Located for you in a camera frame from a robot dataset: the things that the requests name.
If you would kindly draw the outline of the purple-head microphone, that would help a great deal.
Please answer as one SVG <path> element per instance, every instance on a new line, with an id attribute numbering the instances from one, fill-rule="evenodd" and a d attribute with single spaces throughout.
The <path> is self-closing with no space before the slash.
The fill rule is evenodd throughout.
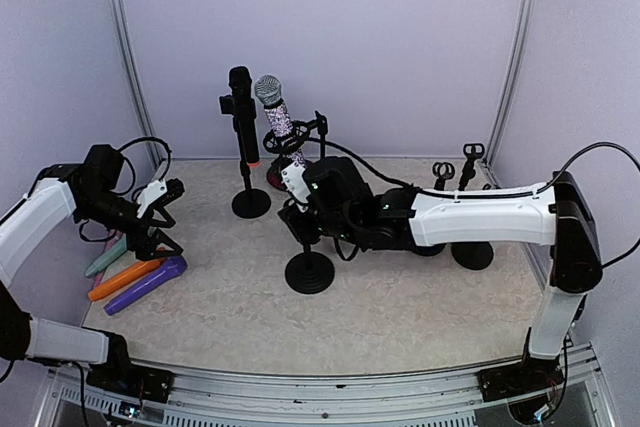
<path id="1" fill-rule="evenodd" d="M 156 270 L 112 299 L 104 307 L 105 313 L 108 316 L 114 316 L 123 311 L 161 285 L 180 277 L 187 270 L 187 267 L 187 261 L 183 256 L 170 257 Z"/>

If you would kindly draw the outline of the orange toy microphone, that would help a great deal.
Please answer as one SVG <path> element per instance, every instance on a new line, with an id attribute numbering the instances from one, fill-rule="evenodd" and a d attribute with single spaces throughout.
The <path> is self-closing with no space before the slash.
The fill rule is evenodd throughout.
<path id="1" fill-rule="evenodd" d="M 154 259 L 151 261 L 140 261 L 136 264 L 126 268 L 119 274 L 108 279 L 106 282 L 101 283 L 88 293 L 88 298 L 92 302 L 99 301 L 114 292 L 122 289 L 130 283 L 139 280 L 146 274 L 159 268 L 164 262 L 165 258 Z"/>

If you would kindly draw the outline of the teal toy microphone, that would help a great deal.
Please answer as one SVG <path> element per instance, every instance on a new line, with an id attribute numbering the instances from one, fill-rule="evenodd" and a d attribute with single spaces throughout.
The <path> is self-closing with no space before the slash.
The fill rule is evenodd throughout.
<path id="1" fill-rule="evenodd" d="M 98 272 L 108 268 L 112 263 L 118 260 L 127 252 L 127 239 L 123 236 L 120 242 L 109 251 L 109 259 L 102 257 L 102 254 L 97 257 L 84 271 L 84 276 L 87 278 L 95 276 Z"/>

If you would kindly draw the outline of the pink toy microphone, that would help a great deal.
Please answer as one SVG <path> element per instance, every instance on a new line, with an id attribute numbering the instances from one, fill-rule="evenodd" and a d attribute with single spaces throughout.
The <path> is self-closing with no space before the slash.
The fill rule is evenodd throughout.
<path id="1" fill-rule="evenodd" d="M 106 259 L 109 259 L 109 251 L 120 242 L 120 239 L 122 237 L 123 237 L 123 234 L 121 232 L 118 232 L 113 239 L 108 241 L 106 243 L 106 245 L 105 245 L 102 257 L 105 257 Z M 106 271 L 106 269 L 103 269 L 102 271 L 98 272 L 93 277 L 93 279 L 94 279 L 93 286 L 94 287 L 97 287 L 97 286 L 99 286 L 101 284 L 105 271 Z"/>

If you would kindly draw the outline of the black round-base mic stand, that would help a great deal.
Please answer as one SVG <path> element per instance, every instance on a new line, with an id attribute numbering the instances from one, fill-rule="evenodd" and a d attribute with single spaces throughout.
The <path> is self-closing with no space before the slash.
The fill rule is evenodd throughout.
<path id="1" fill-rule="evenodd" d="M 221 113 L 223 115 L 231 115 L 233 129 L 236 132 L 239 152 L 240 152 L 240 162 L 239 169 L 240 174 L 244 183 L 244 189 L 237 193 L 231 203 L 231 208 L 233 213 L 242 219 L 256 219 L 266 214 L 271 207 L 271 200 L 269 195 L 260 189 L 254 188 L 251 183 L 251 169 L 248 164 L 245 162 L 242 149 L 240 137 L 237 132 L 237 125 L 234 121 L 233 117 L 233 100 L 231 95 L 224 95 L 219 97 L 219 103 L 221 108 Z"/>

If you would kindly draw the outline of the black microphone orange tip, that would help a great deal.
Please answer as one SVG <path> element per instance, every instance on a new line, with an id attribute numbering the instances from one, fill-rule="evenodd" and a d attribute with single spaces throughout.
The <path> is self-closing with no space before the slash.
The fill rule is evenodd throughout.
<path id="1" fill-rule="evenodd" d="M 252 79 L 247 67 L 237 66 L 229 72 L 229 87 L 233 100 L 233 117 L 240 137 L 242 154 L 250 168 L 260 164 L 255 120 L 255 101 L 252 98 Z"/>

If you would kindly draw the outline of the black stand for orange mic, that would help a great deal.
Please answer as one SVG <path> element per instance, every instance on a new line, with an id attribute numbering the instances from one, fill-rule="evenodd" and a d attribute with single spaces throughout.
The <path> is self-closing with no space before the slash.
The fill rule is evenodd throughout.
<path id="1" fill-rule="evenodd" d="M 455 167 L 450 162 L 435 162 L 432 166 L 432 173 L 436 178 L 434 189 L 444 191 L 446 183 L 455 176 Z"/>

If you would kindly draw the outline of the black stand for teal mic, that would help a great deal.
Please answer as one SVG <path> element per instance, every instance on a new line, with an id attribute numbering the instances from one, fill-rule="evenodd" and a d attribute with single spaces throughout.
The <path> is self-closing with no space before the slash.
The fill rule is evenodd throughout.
<path id="1" fill-rule="evenodd" d="M 494 259 L 494 250 L 489 242 L 452 243 L 450 250 L 456 263 L 468 270 L 484 270 Z"/>

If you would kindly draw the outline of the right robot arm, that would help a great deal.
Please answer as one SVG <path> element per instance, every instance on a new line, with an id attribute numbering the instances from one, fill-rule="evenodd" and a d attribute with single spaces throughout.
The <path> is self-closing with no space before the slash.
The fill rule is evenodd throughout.
<path id="1" fill-rule="evenodd" d="M 476 191 L 420 190 L 403 185 L 375 195 L 347 157 L 326 157 L 282 171 L 291 205 L 279 215 L 301 244 L 331 237 L 366 250 L 417 251 L 436 245 L 467 246 L 459 264 L 478 264 L 481 243 L 548 246 L 552 267 L 526 344 L 515 363 L 514 385 L 535 389 L 551 371 L 565 335 L 588 292 L 603 277 L 592 213 L 568 172 L 550 184 Z"/>

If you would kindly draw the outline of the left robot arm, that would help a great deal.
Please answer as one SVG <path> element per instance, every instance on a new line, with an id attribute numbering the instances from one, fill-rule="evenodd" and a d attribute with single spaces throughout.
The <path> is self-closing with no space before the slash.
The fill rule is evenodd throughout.
<path id="1" fill-rule="evenodd" d="M 168 207 L 184 194 L 184 183 L 162 174 L 128 199 L 117 189 L 126 162 L 122 148 L 93 145 L 80 163 L 57 163 L 41 170 L 27 193 L 2 216 L 2 359 L 85 365 L 121 392 L 139 383 L 139 368 L 131 362 L 122 336 L 31 314 L 10 292 L 24 265 L 43 259 L 45 248 L 70 222 L 93 222 L 123 233 L 127 250 L 140 261 L 182 253 L 167 231 L 176 224 Z"/>

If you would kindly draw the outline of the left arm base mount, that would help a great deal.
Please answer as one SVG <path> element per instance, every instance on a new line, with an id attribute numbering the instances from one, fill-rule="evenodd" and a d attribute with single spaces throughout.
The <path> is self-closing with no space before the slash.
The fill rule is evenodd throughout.
<path id="1" fill-rule="evenodd" d="M 100 364 L 90 367 L 86 381 L 90 386 L 108 392 L 166 404 L 174 384 L 174 374 L 137 364 L 125 367 Z"/>

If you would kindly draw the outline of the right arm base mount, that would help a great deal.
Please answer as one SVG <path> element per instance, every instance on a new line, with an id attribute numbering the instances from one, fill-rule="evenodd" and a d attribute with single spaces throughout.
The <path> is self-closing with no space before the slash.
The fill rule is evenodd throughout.
<path id="1" fill-rule="evenodd" d="M 564 374 L 556 360 L 524 360 L 477 373 L 484 402 L 517 397 L 550 388 L 564 382 Z"/>

